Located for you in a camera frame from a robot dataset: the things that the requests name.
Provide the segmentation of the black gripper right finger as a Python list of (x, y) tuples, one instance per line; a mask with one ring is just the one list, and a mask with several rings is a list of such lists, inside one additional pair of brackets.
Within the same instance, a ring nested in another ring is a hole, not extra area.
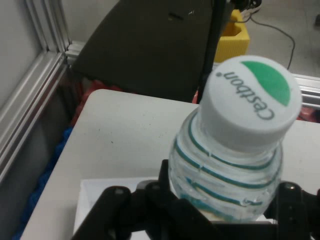
[(296, 183), (283, 181), (264, 216), (275, 221), (278, 240), (318, 240), (320, 193), (311, 194)]

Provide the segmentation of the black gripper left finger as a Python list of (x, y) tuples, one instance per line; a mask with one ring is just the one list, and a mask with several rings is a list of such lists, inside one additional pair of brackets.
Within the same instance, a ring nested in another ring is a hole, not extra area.
[(208, 240), (213, 225), (186, 199), (170, 190), (169, 162), (163, 160), (158, 179), (131, 192), (106, 188), (93, 205), (74, 240), (129, 240), (146, 231), (152, 240)]

